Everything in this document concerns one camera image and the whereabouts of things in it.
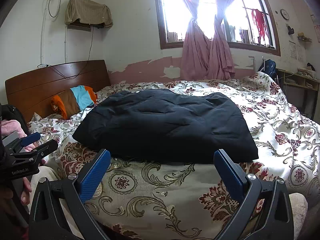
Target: clock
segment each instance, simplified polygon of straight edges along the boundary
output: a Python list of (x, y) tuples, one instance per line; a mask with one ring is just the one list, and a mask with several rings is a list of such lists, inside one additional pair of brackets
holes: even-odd
[(281, 9), (280, 14), (285, 20), (289, 20), (289, 14), (287, 13), (287, 11), (285, 9)]

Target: bedspread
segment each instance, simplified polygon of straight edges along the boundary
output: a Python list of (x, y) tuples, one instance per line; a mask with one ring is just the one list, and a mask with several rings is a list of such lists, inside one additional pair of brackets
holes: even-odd
[[(302, 193), (309, 208), (319, 202), (320, 126), (289, 104), (268, 75), (258, 72), (229, 81), (118, 84), (99, 91), (97, 102), (122, 90), (147, 88), (193, 96), (214, 92), (228, 96), (241, 110), (258, 147), (258, 160), (240, 164), (244, 171), (266, 180), (282, 177), (289, 193)], [(42, 143), (52, 138), (58, 141), (59, 148), (47, 158), (46, 165), (60, 178), (78, 172), (96, 154), (72, 138), (89, 111), (87, 108), (69, 120), (59, 115), (42, 119), (35, 114), (28, 124), (30, 132), (41, 133)], [(262, 200), (258, 202), (254, 215), (262, 204)], [(86, 205), (96, 220), (129, 239), (205, 240), (217, 235), (238, 203), (230, 198), (214, 165), (112, 158)]]

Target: wooden headboard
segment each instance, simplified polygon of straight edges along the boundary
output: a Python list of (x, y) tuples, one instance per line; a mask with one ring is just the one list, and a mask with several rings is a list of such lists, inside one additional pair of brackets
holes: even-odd
[(22, 112), (26, 122), (34, 112), (43, 118), (53, 114), (51, 97), (78, 85), (92, 87), (95, 92), (110, 86), (104, 60), (40, 68), (5, 81), (8, 103)]

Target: covered wall-mounted box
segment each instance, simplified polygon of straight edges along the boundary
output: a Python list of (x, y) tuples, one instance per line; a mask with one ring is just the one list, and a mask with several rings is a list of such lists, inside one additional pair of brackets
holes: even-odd
[(113, 26), (111, 13), (105, 4), (91, 0), (70, 0), (65, 14), (68, 28), (90, 31), (90, 25), (98, 28)]

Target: peeling pink paint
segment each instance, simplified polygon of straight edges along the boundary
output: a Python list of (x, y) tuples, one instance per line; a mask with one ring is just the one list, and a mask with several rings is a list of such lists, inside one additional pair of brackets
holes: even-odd
[[(165, 67), (180, 67), (181, 58), (164, 57), (156, 60), (145, 60), (137, 63), (127, 65), (122, 72), (109, 72), (109, 78), (111, 84), (119, 84), (121, 81), (126, 83), (138, 83), (138, 82), (171, 82), (180, 80), (180, 78), (168, 78), (164, 76)], [(254, 70), (250, 69), (235, 69), (236, 74), (234, 78), (241, 78), (244, 76), (250, 76), (254, 74)]]

